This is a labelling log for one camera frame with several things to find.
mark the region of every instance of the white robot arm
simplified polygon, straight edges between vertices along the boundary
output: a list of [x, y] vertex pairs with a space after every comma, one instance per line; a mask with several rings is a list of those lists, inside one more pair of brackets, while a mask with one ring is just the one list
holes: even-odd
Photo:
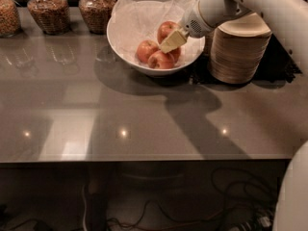
[[197, 0], [180, 22], [201, 38], [225, 21], [259, 14], [301, 70], [308, 73], [308, 4], [303, 0]]

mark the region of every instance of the stack of bowls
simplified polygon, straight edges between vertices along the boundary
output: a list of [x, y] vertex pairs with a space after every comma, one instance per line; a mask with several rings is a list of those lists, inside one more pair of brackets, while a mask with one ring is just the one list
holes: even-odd
[[255, 74], [270, 41], [271, 30], [252, 13], [216, 28], [208, 69], [218, 80], [244, 84]]

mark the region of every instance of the reflective table surface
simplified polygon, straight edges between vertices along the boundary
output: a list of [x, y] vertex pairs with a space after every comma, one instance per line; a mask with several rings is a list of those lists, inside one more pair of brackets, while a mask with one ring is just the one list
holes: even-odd
[[305, 76], [151, 78], [70, 9], [66, 34], [45, 35], [22, 8], [23, 32], [0, 38], [1, 163], [290, 159], [308, 140]]

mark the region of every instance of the bowl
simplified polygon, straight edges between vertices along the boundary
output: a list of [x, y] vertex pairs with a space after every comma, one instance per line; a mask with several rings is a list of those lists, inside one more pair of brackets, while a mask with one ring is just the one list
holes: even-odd
[[127, 3], [113, 10], [107, 25], [107, 39], [115, 53], [135, 70], [153, 77], [163, 77], [182, 70], [202, 54], [205, 38], [188, 38], [182, 45], [181, 56], [172, 69], [153, 69], [141, 63], [136, 51], [141, 41], [152, 39], [157, 42], [157, 30], [167, 20], [179, 21], [183, 7], [176, 3], [139, 1]]

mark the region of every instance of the apple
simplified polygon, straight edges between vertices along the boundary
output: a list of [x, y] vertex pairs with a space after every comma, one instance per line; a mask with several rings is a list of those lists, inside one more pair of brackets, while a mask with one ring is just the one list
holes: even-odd
[[150, 68], [171, 69], [174, 68], [175, 62], [172, 54], [158, 50], [150, 56], [147, 64]]
[[146, 39], [138, 45], [136, 54], [142, 63], [147, 64], [149, 57], [159, 49], [157, 42], [151, 39]]
[[168, 20], [163, 22], [157, 30], [157, 41], [162, 43], [162, 41], [175, 29], [179, 28], [179, 25], [174, 21]]
[[174, 50], [171, 50], [169, 53], [172, 54], [173, 58], [174, 58], [174, 62], [177, 63], [177, 61], [179, 60], [180, 56], [181, 56], [181, 47], [178, 47]]

